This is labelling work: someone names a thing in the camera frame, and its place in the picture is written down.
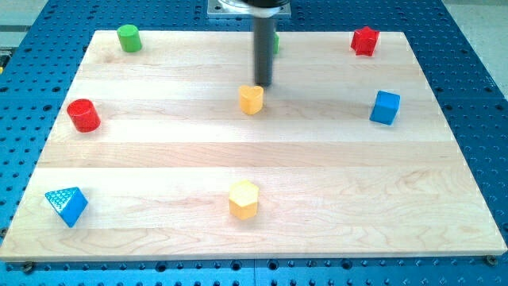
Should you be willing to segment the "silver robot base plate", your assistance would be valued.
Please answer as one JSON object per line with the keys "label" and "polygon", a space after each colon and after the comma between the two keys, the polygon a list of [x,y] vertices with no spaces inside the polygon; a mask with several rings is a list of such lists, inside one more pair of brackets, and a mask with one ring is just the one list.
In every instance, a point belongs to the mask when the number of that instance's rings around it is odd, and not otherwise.
{"label": "silver robot base plate", "polygon": [[288,18],[289,0],[208,0],[208,18]]}

